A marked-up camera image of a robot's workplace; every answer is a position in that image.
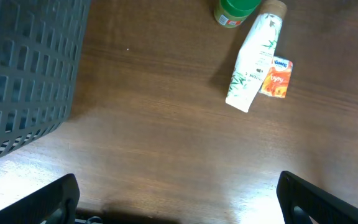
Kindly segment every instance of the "wood grain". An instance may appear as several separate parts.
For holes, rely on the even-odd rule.
[[[93,1],[71,117],[0,159],[0,209],[71,172],[89,212],[283,223],[283,170],[358,207],[358,1],[284,2],[287,97],[245,114],[224,99],[255,15],[225,29],[214,1]]]

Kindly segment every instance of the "jar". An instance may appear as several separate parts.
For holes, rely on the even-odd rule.
[[[240,25],[259,5],[261,0],[219,0],[215,8],[216,21],[224,27]]]

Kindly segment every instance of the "blue logo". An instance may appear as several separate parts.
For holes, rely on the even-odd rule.
[[[287,63],[285,63],[285,62],[279,62],[278,60],[275,60],[275,61],[274,61],[274,64],[275,64],[275,65],[281,65],[281,66],[283,66],[283,67],[285,67],[285,68],[288,66]]]

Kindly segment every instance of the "tube cap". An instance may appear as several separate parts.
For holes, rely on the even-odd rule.
[[[234,17],[244,17],[251,14],[261,0],[221,0],[224,10]]]
[[[262,4],[259,14],[271,13],[284,19],[287,13],[287,6],[279,0],[267,0]]]

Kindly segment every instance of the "gold cap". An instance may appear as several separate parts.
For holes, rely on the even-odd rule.
[[[259,14],[271,13],[284,19],[287,13],[287,6],[279,0],[267,0],[262,4]]]

